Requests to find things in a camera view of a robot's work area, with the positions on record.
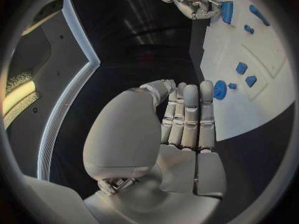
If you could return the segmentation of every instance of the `blue part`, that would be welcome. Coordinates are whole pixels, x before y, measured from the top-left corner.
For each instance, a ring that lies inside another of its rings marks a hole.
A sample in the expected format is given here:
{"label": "blue part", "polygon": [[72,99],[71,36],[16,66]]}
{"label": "blue part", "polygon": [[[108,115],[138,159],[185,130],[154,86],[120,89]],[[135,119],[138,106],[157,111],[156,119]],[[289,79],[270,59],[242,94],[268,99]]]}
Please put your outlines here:
{"label": "blue part", "polygon": [[247,65],[243,62],[239,62],[237,68],[236,68],[236,72],[243,75],[245,73],[245,71],[247,70]]}
{"label": "blue part", "polygon": [[231,24],[234,12],[234,4],[232,1],[223,1],[221,3],[221,16],[225,23]]}
{"label": "blue part", "polygon": [[249,25],[245,25],[244,26],[244,30],[247,31],[247,32],[249,32],[249,33],[251,33],[251,34],[254,33],[254,29],[251,28]]}
{"label": "blue part", "polygon": [[226,96],[227,88],[224,81],[217,81],[214,86],[214,97],[218,100],[223,100]]}
{"label": "blue part", "polygon": [[230,88],[232,90],[236,90],[237,89],[237,84],[235,84],[235,83],[229,83],[228,84],[228,88]]}
{"label": "blue part", "polygon": [[252,12],[255,16],[257,16],[266,26],[270,26],[270,23],[265,19],[265,17],[260,13],[260,11],[254,6],[249,6],[249,11]]}
{"label": "blue part", "polygon": [[257,78],[255,76],[248,76],[245,81],[247,85],[251,88],[256,83]]}

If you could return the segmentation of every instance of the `yellow light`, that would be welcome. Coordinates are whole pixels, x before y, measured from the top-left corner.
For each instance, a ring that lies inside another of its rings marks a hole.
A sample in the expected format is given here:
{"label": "yellow light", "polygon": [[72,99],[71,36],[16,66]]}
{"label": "yellow light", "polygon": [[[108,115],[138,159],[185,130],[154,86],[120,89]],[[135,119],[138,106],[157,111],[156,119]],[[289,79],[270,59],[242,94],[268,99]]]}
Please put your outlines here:
{"label": "yellow light", "polygon": [[35,84],[29,81],[18,88],[11,91],[4,99],[2,106],[2,113],[5,115],[12,107],[19,103],[26,96],[35,91]]}

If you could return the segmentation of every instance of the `light strip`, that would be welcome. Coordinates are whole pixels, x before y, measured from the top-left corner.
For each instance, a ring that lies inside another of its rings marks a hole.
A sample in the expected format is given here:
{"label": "light strip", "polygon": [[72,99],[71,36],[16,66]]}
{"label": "light strip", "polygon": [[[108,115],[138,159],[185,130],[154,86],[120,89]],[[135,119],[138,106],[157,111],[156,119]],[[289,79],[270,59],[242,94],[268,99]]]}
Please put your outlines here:
{"label": "light strip", "polygon": [[47,181],[50,179],[52,152],[62,122],[84,84],[100,66],[100,60],[81,26],[71,0],[63,0],[62,13],[89,62],[76,74],[63,91],[45,126],[39,146],[37,178]]}
{"label": "light strip", "polygon": [[11,91],[3,101],[2,114],[6,115],[12,107],[14,107],[17,103],[19,103],[22,99],[24,99],[34,91],[35,84],[33,81],[29,81]]}

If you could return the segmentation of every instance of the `blue object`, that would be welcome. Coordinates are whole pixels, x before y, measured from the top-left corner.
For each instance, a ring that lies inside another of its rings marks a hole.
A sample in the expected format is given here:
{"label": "blue object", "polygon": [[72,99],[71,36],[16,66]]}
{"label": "blue object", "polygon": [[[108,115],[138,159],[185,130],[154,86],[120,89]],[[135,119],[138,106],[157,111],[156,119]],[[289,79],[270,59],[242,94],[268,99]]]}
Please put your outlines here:
{"label": "blue object", "polygon": [[237,89],[237,84],[235,84],[235,83],[229,83],[228,84],[228,88],[230,88],[232,90],[236,90]]}
{"label": "blue object", "polygon": [[239,62],[238,66],[236,68],[236,72],[243,75],[246,70],[247,70],[247,65],[243,62]]}
{"label": "blue object", "polygon": [[221,3],[221,17],[223,22],[231,24],[234,5],[232,1],[223,1]]}
{"label": "blue object", "polygon": [[245,81],[247,85],[251,88],[256,83],[257,78],[255,76],[248,76]]}
{"label": "blue object", "polygon": [[251,34],[254,33],[254,29],[251,28],[249,25],[245,25],[244,26],[244,30],[247,31],[247,32],[249,32],[249,33],[251,33]]}
{"label": "blue object", "polygon": [[218,100],[223,100],[226,96],[227,88],[224,81],[217,81],[214,86],[214,97]]}
{"label": "blue object", "polygon": [[266,26],[270,26],[270,23],[265,19],[265,17],[260,13],[260,11],[254,6],[249,6],[250,12],[252,12],[255,16],[257,16]]}

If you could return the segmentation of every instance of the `blue gear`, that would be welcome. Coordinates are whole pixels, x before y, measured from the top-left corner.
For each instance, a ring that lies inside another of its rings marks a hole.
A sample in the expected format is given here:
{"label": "blue gear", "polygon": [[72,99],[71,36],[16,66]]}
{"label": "blue gear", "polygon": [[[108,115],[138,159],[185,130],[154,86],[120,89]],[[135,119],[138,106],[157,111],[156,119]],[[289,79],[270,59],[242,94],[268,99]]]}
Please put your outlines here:
{"label": "blue gear", "polygon": [[226,96],[227,87],[224,81],[217,81],[214,86],[214,97],[218,100],[223,100]]}

